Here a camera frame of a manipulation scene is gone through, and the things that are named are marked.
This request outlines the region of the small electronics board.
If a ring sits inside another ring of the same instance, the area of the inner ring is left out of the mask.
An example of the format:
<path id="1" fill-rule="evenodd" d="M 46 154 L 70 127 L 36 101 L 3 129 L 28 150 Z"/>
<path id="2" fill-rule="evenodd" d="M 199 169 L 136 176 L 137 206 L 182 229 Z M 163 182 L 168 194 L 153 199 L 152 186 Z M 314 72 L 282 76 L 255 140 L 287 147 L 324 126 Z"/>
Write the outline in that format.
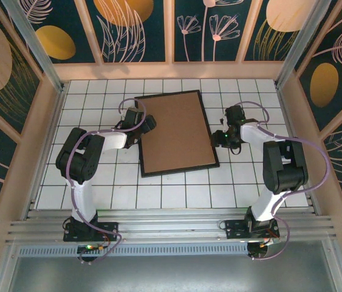
<path id="1" fill-rule="evenodd" d="M 107 248 L 105 245 L 93 244 L 93 245 L 80 245 L 77 248 L 77 254 L 84 254 L 84 253 L 99 253 L 100 251 Z"/>
<path id="2" fill-rule="evenodd" d="M 262 259 L 268 253 L 268 247 L 270 245 L 274 245 L 277 243 L 281 243 L 279 238 L 260 238 L 258 241 L 248 242 L 247 243 L 247 252 L 249 258 L 253 259 Z"/>

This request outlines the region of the grey metal sheet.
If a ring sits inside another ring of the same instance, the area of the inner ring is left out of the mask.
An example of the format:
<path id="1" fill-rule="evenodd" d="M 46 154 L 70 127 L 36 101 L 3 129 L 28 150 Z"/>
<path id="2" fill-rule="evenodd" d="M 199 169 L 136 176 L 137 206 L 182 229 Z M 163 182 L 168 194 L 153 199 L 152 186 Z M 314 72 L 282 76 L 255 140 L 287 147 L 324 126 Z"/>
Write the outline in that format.
<path id="1" fill-rule="evenodd" d="M 324 261 L 243 256 L 21 258 L 9 292 L 342 292 Z"/>

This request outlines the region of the aluminium side rail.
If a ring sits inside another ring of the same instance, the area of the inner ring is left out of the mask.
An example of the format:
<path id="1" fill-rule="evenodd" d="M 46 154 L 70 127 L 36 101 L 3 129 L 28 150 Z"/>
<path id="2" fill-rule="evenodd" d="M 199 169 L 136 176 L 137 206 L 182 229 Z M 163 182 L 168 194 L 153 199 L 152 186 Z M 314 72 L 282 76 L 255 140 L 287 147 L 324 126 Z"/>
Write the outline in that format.
<path id="1" fill-rule="evenodd" d="M 26 162 L 31 163 L 30 178 L 24 183 L 26 192 L 24 205 L 21 208 L 21 220 L 26 219 L 29 209 L 38 196 L 65 98 L 65 89 L 60 92 L 54 89 L 42 89 L 37 93 L 36 104 L 30 111 L 30 124 L 26 126 L 25 142 Z"/>
<path id="2" fill-rule="evenodd" d="M 287 86 L 278 92 L 278 97 L 283 107 L 289 134 L 320 145 L 318 129 L 301 88 Z M 324 159 L 315 148 L 309 145 L 304 145 L 303 148 L 309 171 L 309 182 L 306 186 L 312 187 L 320 181 L 325 171 L 324 164 L 321 170 L 318 170 L 313 163 L 324 162 Z M 302 203 L 305 203 L 306 207 L 312 207 L 317 215 L 321 215 L 320 204 L 314 191 L 292 195 L 286 199 L 287 207 L 301 207 Z"/>

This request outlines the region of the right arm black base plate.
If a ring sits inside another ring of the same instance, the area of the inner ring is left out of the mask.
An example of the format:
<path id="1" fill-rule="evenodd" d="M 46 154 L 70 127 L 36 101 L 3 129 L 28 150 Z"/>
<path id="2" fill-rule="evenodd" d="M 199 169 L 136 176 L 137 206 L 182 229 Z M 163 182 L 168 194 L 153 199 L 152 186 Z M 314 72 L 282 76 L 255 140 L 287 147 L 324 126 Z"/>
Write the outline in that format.
<path id="1" fill-rule="evenodd" d="M 275 219 L 269 221 L 254 221 L 252 218 L 225 220 L 225 232 L 227 239 L 280 238 L 278 223 Z"/>

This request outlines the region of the aluminium mounting rail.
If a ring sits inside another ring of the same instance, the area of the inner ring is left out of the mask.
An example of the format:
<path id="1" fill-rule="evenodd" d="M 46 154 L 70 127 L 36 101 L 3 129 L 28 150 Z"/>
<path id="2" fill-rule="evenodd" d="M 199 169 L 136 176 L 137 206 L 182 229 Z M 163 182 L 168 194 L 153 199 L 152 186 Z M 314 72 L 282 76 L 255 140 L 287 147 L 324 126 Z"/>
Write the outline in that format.
<path id="1" fill-rule="evenodd" d="M 236 209 L 130 209 L 100 210 L 101 222 L 117 222 L 123 243 L 192 243 L 225 240 L 219 223 L 241 220 L 246 210 Z M 9 224 L 7 243 L 42 244 L 63 241 L 62 222 L 68 210 L 31 210 L 24 221 Z M 291 241 L 334 238 L 329 216 L 317 216 L 311 207 L 283 208 L 277 213 L 290 226 Z"/>

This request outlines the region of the aluminium corner post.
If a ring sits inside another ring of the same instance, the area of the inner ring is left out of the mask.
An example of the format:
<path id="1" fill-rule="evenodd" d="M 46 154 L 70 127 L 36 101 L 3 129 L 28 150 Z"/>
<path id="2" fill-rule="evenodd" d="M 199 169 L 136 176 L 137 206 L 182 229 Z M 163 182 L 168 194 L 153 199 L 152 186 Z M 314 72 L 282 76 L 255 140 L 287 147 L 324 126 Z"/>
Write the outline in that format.
<path id="1" fill-rule="evenodd" d="M 4 7 L 6 8 L 8 14 L 12 17 L 13 22 L 17 26 L 21 35 L 27 41 L 30 50 L 33 52 L 38 63 L 42 67 L 44 73 L 51 81 L 53 87 L 58 93 L 63 92 L 63 84 L 53 67 L 53 64 L 43 49 L 41 43 L 39 42 L 36 33 L 30 24 L 29 20 L 26 18 L 25 14 L 20 7 L 17 0 L 1 0 Z"/>
<path id="2" fill-rule="evenodd" d="M 320 22 L 325 16 L 330 3 L 331 0 L 316 0 L 314 3 L 305 23 L 297 34 L 295 41 L 284 60 L 283 67 L 275 81 L 275 86 L 278 91 L 281 90 L 289 79 L 295 65 L 300 59 L 301 54 L 305 51 L 307 44 L 315 34 Z"/>

